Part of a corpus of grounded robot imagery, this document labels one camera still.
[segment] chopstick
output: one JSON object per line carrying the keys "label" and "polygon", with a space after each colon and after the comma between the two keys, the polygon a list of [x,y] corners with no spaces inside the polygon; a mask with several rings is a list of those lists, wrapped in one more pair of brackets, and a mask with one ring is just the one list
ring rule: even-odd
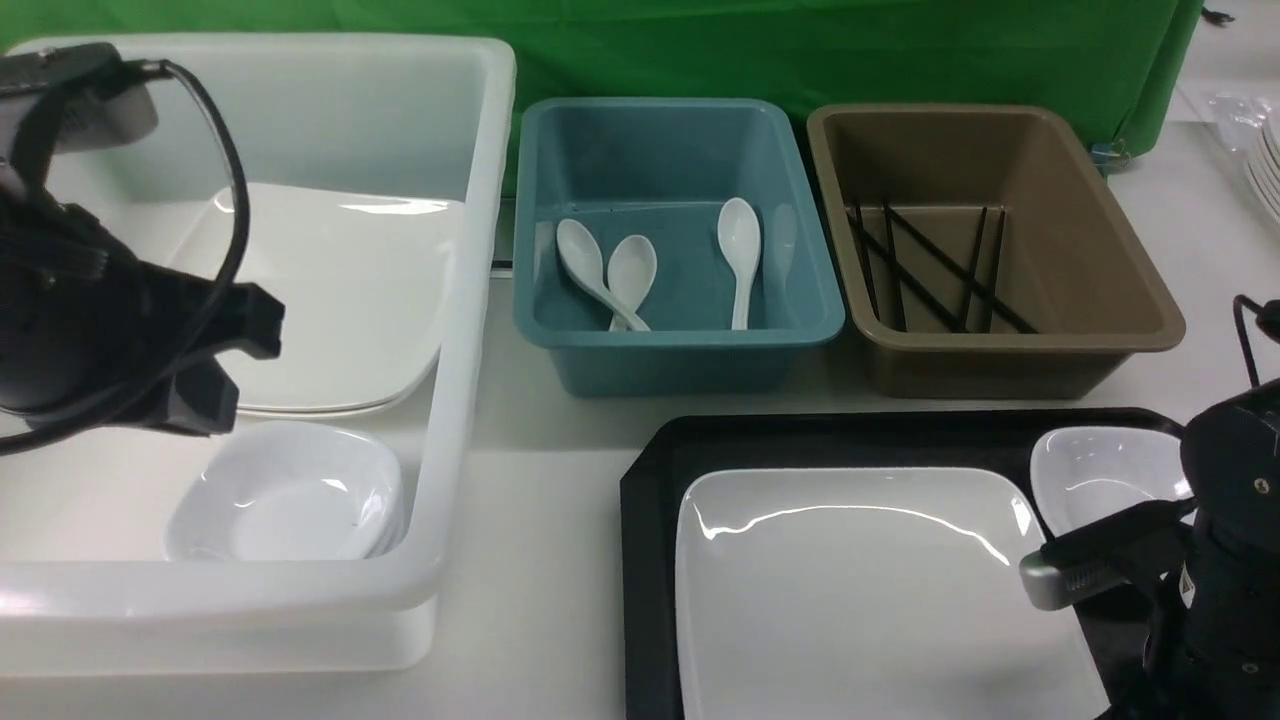
{"label": "chopstick", "polygon": [[[977,275],[965,273],[964,268],[961,268],[960,265],[957,265],[956,261],[952,260],[946,252],[943,252],[937,245],[934,245],[932,240],[924,237],[924,233],[922,233],[920,231],[915,229],[915,225],[913,225],[911,223],[909,223],[906,220],[906,218],[904,218],[902,215],[899,215],[888,205],[884,206],[884,213],[886,213],[886,217],[891,217],[893,219],[893,222],[896,222],[900,225],[902,225],[902,228],[908,232],[908,234],[910,234],[913,238],[915,238],[915,241],[919,242],[920,246],[924,247],[924,250],[928,251],[928,254],[932,255],[934,260],[937,260],[938,263],[942,263],[942,266],[945,266],[947,270],[951,270],[951,274],[959,277],[960,281],[964,282],[965,286],[970,291],[973,291],[974,293],[977,293],[978,297],[980,297],[984,301],[987,301],[987,314],[988,314],[987,327],[988,327],[988,332],[989,332],[989,315],[991,315],[992,311],[995,311],[995,313],[1000,314],[1000,316],[1005,322],[1007,322],[1010,325],[1012,325],[1018,332],[1020,332],[1020,333],[1029,333],[1029,334],[1037,334],[1036,328],[1033,328],[1030,323],[1028,323],[1027,320],[1024,320],[1011,307],[1009,307],[1007,305],[1005,305],[1004,302],[1001,302],[1000,299],[996,297],[995,292],[992,292],[991,290],[987,290],[986,286],[983,286],[980,282],[978,282]],[[998,266],[1000,266],[998,265],[998,263],[1000,263],[1000,250],[1001,250],[1001,245],[1004,242],[1005,215],[1007,213],[1005,210],[1000,211],[1000,225],[996,229],[996,254],[993,256],[993,265],[992,265],[993,269],[998,269]],[[992,273],[992,275],[993,275],[992,282],[995,283],[995,273]]]}
{"label": "chopstick", "polygon": [[[849,215],[849,208],[845,208],[845,214]],[[858,199],[854,199],[854,214],[850,215],[858,227],[863,225],[863,209],[858,204]],[[854,245],[858,247],[858,263],[863,266],[863,283],[867,284],[867,296],[872,301],[872,313],[876,314],[876,319],[879,320],[879,299],[876,297],[876,274],[872,273],[872,259],[867,254],[867,245],[863,238],[855,233]]]}
{"label": "chopstick", "polygon": [[[1000,211],[1000,224],[996,225],[996,251],[991,255],[991,290],[996,290],[996,282],[1000,279],[1000,251],[1004,249],[1005,242],[1005,211]],[[987,319],[983,323],[984,333],[991,332],[991,311],[995,309],[996,296],[992,293],[991,302],[987,302]]]}
{"label": "chopstick", "polygon": [[[978,215],[978,233],[973,238],[973,252],[969,255],[969,274],[978,277],[978,258],[982,256],[982,240],[987,229],[987,208],[982,208],[982,214]],[[973,288],[966,287],[964,292],[964,301],[960,304],[960,322],[964,327],[969,327],[969,305],[973,304]]]}
{"label": "chopstick", "polygon": [[881,247],[879,242],[877,242],[877,240],[869,232],[867,232],[867,228],[863,227],[861,223],[854,225],[854,233],[859,237],[859,240],[861,240],[865,247],[870,247],[872,250],[874,250],[876,254],[879,255],[886,264],[888,264],[890,270],[895,274],[895,277],[897,277],[900,282],[906,283],[906,287],[910,288],[911,292],[914,292],[920,299],[922,302],[924,302],[924,305],[929,309],[929,311],[933,313],[933,316],[941,320],[942,324],[946,325],[948,331],[954,333],[969,332],[969,329],[961,325],[960,322],[956,319],[956,316],[952,315],[950,310],[947,310],[946,305],[938,302],[938,299],[933,297],[933,293],[931,293],[923,284],[920,284],[920,281],[915,279],[915,275],[913,275],[906,268],[901,265],[901,263],[897,261],[897,258],[893,258],[887,250]]}
{"label": "chopstick", "polygon": [[897,261],[897,247],[893,246],[893,220],[890,217],[891,211],[892,210],[890,210],[888,200],[884,200],[884,242],[888,243],[888,258],[890,260],[892,260],[892,263],[890,263],[888,265],[888,275],[893,283],[893,287],[891,290],[893,291],[893,305],[897,307],[897,324],[900,325],[897,329],[906,332],[906,305],[902,304],[901,275],[904,273],[910,275],[910,273],[906,273],[906,268],[902,268],[902,265],[900,265]]}

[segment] white table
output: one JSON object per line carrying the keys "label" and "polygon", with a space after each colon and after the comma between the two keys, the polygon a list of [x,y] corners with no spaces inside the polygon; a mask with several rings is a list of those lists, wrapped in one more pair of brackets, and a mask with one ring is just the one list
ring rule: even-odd
{"label": "white table", "polygon": [[[1212,82],[1212,63],[1192,60],[1188,72],[1202,73],[1192,79]],[[1251,78],[1251,87],[1262,81]],[[1280,82],[1262,87],[1280,97]],[[1179,99],[1175,117],[1192,106]],[[1280,297],[1280,229],[1234,183],[1216,142],[1203,126],[1167,124],[1152,154],[1114,177],[1188,331],[1176,350],[1135,357],[1083,404],[1146,406],[1187,421],[1245,389],[1230,299]],[[694,413],[925,406],[870,393],[842,346],[805,357],[787,388],[767,397],[577,401],[559,388],[545,352],[515,331],[504,279],[493,282],[485,342],[453,560],[422,664],[370,675],[0,682],[0,717],[621,719],[617,484],[654,430]],[[1280,351],[1254,345],[1261,372],[1280,374]]]}

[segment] spoon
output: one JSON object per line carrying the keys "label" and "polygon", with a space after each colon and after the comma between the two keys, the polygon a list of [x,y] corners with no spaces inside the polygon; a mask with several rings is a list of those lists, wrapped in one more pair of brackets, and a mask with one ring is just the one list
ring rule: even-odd
{"label": "spoon", "polygon": [[570,277],[582,291],[613,310],[614,315],[621,315],[631,329],[649,329],[644,320],[604,287],[604,258],[600,256],[600,246],[591,237],[591,231],[582,223],[566,218],[556,228],[556,249]]}
{"label": "spoon", "polygon": [[721,254],[724,255],[737,281],[733,292],[733,322],[730,328],[745,331],[751,309],[755,269],[760,265],[760,222],[746,200],[733,197],[721,208],[716,231],[719,236]]}
{"label": "spoon", "polygon": [[[605,274],[609,279],[609,291],[618,301],[631,311],[639,310],[644,299],[649,296],[654,277],[658,275],[658,254],[653,243],[643,234],[628,234],[613,249]],[[609,332],[625,329],[627,325],[622,318],[614,315],[609,323]]]}

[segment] black tray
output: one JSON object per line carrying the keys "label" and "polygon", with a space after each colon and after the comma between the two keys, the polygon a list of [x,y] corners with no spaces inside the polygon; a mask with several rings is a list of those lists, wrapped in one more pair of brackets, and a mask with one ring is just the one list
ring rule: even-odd
{"label": "black tray", "polygon": [[[1178,423],[1138,409],[739,415],[667,423],[621,484],[627,719],[685,716],[673,564],[680,502],[698,478],[742,468],[980,468],[1012,480],[1034,507],[1032,448],[1042,434],[1071,425],[1124,425],[1176,437],[1183,432]],[[1076,612],[1115,701],[1142,671],[1146,601],[1120,588]]]}

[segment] green cloth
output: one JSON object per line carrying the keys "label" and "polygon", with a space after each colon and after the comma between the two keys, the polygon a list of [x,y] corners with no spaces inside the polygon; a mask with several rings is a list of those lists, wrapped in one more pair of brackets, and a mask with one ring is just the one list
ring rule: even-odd
{"label": "green cloth", "polygon": [[0,41],[180,31],[490,36],[516,50],[517,111],[573,95],[759,97],[797,122],[832,102],[1027,104],[1061,114],[1085,145],[1123,138],[1137,155],[1156,142],[1201,4],[0,0]]}

